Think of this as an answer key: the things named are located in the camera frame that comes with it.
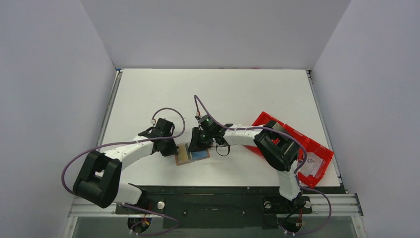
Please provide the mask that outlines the brown leather card holder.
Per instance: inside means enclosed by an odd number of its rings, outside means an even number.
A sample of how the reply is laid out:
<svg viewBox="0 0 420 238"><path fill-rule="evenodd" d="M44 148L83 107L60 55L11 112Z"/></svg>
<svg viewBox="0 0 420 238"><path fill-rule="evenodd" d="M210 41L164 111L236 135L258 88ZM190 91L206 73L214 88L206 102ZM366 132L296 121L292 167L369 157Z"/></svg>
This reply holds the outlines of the brown leather card holder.
<svg viewBox="0 0 420 238"><path fill-rule="evenodd" d="M192 155L192 159L190 160L190 162L188 162L188 163L192 163L192 162L195 162L195 161L199 161L199 160L202 160L202 159L207 159L207 158L209 158L210 157L210 153L209 153L209 151L208 150L204 150L204 151L197 151L197 152L190 152L191 153L191 155ZM181 165L185 165L185 164L188 164L188 163L184 163L184 164L179 164L179 162L178 162L178 150L177 150L177 154L176 155L174 155L174 157L175 157L175 163L176 163L176 165L177 166L181 166Z"/></svg>

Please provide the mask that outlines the tan striped credit card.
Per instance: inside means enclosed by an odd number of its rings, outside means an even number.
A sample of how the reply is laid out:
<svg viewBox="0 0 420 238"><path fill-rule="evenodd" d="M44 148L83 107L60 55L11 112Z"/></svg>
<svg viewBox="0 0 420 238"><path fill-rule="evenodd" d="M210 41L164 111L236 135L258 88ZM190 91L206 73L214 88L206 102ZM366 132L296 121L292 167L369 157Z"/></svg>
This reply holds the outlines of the tan striped credit card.
<svg viewBox="0 0 420 238"><path fill-rule="evenodd" d="M188 152L188 143L183 143L178 146L178 162L179 164L184 164L190 162L192 155Z"/></svg>

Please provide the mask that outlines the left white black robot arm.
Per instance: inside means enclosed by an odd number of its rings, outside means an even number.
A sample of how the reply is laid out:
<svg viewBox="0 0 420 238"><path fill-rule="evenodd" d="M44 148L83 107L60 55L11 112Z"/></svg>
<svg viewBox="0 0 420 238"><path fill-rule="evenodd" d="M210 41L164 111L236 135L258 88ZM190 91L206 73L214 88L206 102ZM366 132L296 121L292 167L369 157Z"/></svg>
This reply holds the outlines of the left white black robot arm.
<svg viewBox="0 0 420 238"><path fill-rule="evenodd" d="M160 152L177 154L173 139L174 123L159 118L156 124L139 133L131 144L99 152L90 151L76 177L73 192L101 208L112 203L138 204L144 190L120 180L122 171L142 157Z"/></svg>

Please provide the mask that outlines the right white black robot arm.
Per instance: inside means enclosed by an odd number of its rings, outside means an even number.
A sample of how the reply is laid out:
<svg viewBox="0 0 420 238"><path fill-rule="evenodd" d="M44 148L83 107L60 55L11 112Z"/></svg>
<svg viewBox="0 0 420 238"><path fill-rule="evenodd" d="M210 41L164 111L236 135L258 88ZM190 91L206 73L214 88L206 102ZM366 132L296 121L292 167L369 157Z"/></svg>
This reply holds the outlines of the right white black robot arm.
<svg viewBox="0 0 420 238"><path fill-rule="evenodd" d="M289 201L301 193L296 179L300 146L285 128L274 120L260 126L219 124L209 115L196 116L188 152L204 151L212 146L251 146L259 149L268 164L277 171L279 194Z"/></svg>

